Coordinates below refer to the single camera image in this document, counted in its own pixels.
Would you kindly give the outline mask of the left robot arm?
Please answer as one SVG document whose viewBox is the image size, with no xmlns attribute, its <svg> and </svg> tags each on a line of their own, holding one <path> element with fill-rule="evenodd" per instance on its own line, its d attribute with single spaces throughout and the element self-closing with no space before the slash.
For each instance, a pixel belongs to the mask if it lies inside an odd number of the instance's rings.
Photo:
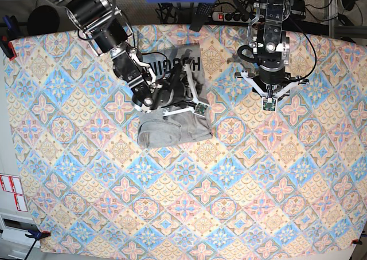
<svg viewBox="0 0 367 260">
<path fill-rule="evenodd" d="M 255 1 L 255 17 L 250 20 L 247 28 L 248 43 L 237 50 L 238 57 L 256 64 L 259 72 L 252 76 L 244 69 L 236 73 L 236 77 L 244 79 L 260 97 L 268 101 L 288 95 L 294 86 L 290 74 L 286 72 L 290 53 L 289 38 L 282 30 L 293 4 L 294 0 Z"/>
</svg>

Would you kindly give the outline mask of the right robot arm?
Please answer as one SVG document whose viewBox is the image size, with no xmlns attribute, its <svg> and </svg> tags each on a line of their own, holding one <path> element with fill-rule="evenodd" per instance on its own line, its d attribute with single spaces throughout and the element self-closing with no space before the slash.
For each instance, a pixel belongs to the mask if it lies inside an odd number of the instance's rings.
<svg viewBox="0 0 367 260">
<path fill-rule="evenodd" d="M 194 112 L 198 94 L 188 62 L 179 62 L 170 72 L 157 77 L 142 53 L 128 43 L 134 34 L 125 31 L 117 17 L 122 12 L 116 0 L 48 0 L 63 7 L 77 27 L 78 36 L 88 42 L 99 56 L 108 53 L 115 75 L 132 91 L 132 105 L 137 111 L 150 113 L 158 108 L 164 116 Z"/>
</svg>

